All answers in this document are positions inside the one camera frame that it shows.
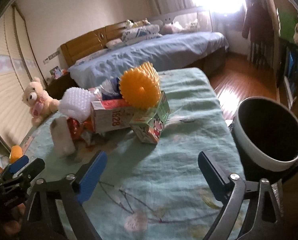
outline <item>hanging coat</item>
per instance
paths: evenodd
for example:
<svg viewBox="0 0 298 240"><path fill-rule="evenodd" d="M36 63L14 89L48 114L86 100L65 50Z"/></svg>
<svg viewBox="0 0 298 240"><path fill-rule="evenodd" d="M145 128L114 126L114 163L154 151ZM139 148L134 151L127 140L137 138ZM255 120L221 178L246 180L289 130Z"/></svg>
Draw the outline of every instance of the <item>hanging coat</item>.
<svg viewBox="0 0 298 240"><path fill-rule="evenodd" d="M245 15L242 37L248 38L256 44L272 45L274 41L274 31L270 14L265 10L261 3L254 3L247 9Z"/></svg>

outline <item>white and red box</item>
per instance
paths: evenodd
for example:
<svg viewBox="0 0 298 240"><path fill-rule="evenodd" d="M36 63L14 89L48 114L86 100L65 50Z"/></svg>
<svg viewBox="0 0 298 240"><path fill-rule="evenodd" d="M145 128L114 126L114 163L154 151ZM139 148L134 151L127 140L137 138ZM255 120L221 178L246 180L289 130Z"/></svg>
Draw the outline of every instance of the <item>white and red box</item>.
<svg viewBox="0 0 298 240"><path fill-rule="evenodd" d="M91 122L96 133L130 127L134 108L124 99L91 102Z"/></svg>

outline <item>sliding wardrobe door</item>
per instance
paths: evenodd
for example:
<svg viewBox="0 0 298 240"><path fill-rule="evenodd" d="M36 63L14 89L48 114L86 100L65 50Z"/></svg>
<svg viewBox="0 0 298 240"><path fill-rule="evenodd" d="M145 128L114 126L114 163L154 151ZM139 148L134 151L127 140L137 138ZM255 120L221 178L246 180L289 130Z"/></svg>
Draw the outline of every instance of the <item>sliding wardrobe door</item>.
<svg viewBox="0 0 298 240"><path fill-rule="evenodd" d="M26 31L25 20L19 14L16 7L14 7L14 22L16 26L16 36L19 41L20 52L22 53L23 59L30 73L30 76L32 78L34 77L40 78L40 80L42 81L42 85L45 88L45 85L43 84L43 77L38 69L36 60L34 58L34 55L30 47L30 43L28 40L27 31Z"/></svg>
<svg viewBox="0 0 298 240"><path fill-rule="evenodd" d="M0 141L7 148L20 144L32 127L29 107L22 102L23 87L30 79L18 63L13 32L8 30L10 12L0 19Z"/></svg>

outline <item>green carton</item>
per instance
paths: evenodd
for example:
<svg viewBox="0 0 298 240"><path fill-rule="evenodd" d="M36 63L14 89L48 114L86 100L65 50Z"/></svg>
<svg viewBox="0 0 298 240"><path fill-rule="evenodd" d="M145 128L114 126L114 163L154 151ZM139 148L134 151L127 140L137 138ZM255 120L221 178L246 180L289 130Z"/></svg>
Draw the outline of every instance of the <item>green carton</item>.
<svg viewBox="0 0 298 240"><path fill-rule="evenodd" d="M156 107L147 111L135 111L129 124L141 142L157 144L169 114L166 94L162 91Z"/></svg>

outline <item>nightstand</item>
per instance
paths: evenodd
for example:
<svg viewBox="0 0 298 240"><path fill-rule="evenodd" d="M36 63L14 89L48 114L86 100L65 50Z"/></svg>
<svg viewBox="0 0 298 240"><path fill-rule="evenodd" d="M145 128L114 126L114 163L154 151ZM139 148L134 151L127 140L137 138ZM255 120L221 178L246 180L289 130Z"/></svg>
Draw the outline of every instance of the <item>nightstand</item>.
<svg viewBox="0 0 298 240"><path fill-rule="evenodd" d="M60 78L52 81L46 88L48 94L54 99L62 99L65 91L71 87L78 87L77 83L70 77L70 73L66 72Z"/></svg>

